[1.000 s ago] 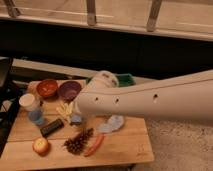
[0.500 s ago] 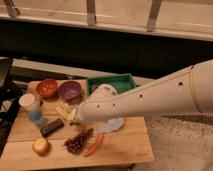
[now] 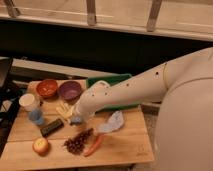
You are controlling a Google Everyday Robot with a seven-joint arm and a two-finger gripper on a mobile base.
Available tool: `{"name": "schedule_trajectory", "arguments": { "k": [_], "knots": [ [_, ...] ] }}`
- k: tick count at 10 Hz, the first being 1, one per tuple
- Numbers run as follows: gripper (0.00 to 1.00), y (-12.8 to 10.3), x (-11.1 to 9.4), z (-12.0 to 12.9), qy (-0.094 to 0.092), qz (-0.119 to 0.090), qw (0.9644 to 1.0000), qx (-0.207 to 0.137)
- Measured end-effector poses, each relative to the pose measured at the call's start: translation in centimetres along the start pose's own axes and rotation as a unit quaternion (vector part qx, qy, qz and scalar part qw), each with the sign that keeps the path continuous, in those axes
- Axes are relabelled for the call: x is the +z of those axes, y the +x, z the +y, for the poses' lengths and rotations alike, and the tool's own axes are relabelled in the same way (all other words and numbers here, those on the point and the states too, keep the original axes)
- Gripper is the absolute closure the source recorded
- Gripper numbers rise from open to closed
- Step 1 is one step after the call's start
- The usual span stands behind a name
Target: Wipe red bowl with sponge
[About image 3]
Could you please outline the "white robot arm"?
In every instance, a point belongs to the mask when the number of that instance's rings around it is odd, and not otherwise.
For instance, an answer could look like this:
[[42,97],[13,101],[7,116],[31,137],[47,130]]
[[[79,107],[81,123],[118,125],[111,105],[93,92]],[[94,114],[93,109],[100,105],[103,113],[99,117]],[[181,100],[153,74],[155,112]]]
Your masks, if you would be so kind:
[[75,104],[82,118],[110,105],[159,102],[153,171],[213,171],[213,47],[114,86],[96,84]]

